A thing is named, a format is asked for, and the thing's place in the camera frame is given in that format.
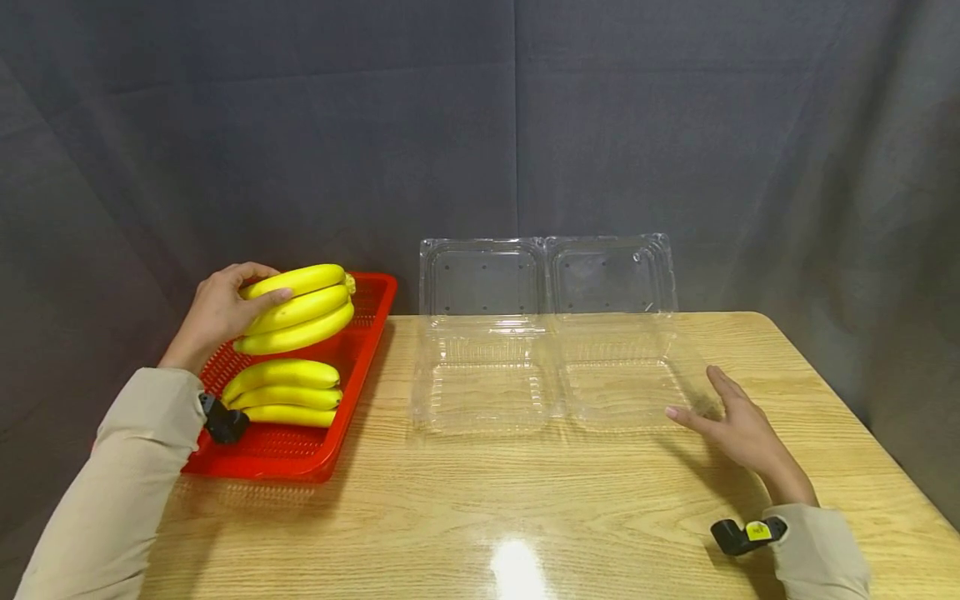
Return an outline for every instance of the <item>yellow label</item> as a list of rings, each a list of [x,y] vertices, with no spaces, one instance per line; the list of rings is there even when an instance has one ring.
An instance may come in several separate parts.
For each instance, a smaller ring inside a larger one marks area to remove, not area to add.
[[[747,540],[750,541],[772,540],[774,538],[773,534],[770,533],[770,528],[763,521],[747,523],[745,531],[747,532]]]

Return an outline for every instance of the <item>yellow banana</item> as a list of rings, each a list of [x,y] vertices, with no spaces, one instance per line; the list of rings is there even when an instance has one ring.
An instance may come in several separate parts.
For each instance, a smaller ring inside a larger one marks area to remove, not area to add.
[[[294,296],[302,296],[314,290],[343,283],[345,275],[344,268],[340,265],[303,267],[248,285],[240,290],[240,298],[250,300],[284,287],[292,288]]]
[[[290,385],[265,385],[244,392],[228,405],[230,410],[242,410],[268,404],[286,404],[312,408],[317,411],[333,410],[340,405],[344,393],[340,390],[315,390]]]
[[[282,423],[285,425],[303,425],[304,427],[329,427],[337,411],[318,411],[302,406],[268,404],[244,409],[253,422]]]
[[[257,317],[244,335],[256,335],[316,319],[343,306],[350,297],[346,285],[331,285],[275,306]]]
[[[353,318],[353,302],[310,321],[284,327],[277,331],[257,333],[234,340],[233,349],[242,354],[277,354],[306,348],[307,346],[333,337],[347,326]]]
[[[302,358],[275,358],[240,371],[220,394],[230,404],[244,392],[265,385],[292,385],[303,388],[332,388],[340,383],[340,374],[326,363]]]

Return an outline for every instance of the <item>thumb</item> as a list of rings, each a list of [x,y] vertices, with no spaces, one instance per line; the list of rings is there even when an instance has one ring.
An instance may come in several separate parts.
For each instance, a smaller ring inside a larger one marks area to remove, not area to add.
[[[294,296],[294,291],[292,288],[284,287],[272,292],[267,292],[262,296],[257,296],[252,300],[245,300],[244,306],[247,310],[250,311],[253,317],[257,317],[260,314],[266,312],[267,310],[283,304]]]
[[[711,440],[716,437],[717,429],[720,427],[720,423],[717,421],[701,417],[685,408],[667,406],[664,412],[670,420]]]

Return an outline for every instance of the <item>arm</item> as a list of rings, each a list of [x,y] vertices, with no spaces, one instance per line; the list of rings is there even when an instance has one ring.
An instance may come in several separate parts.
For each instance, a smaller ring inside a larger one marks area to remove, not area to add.
[[[869,598],[870,568],[843,516],[820,508],[809,477],[743,389],[717,367],[708,368],[707,376],[727,409],[723,420],[672,406],[666,409],[667,417],[701,434],[763,480],[774,504],[764,518],[779,516],[787,524],[783,538],[771,544],[787,597]]]
[[[17,598],[135,598],[170,491],[204,424],[198,378],[224,341],[270,306],[276,290],[242,300],[247,278],[269,267],[231,265],[200,284],[157,369],[137,371],[104,417],[86,464],[51,516]]]

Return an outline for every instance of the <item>clear plastic container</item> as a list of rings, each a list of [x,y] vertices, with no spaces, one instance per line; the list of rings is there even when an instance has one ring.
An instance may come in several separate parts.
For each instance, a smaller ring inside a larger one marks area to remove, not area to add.
[[[665,235],[424,240],[414,425],[442,434],[672,426],[714,410],[675,330]]]

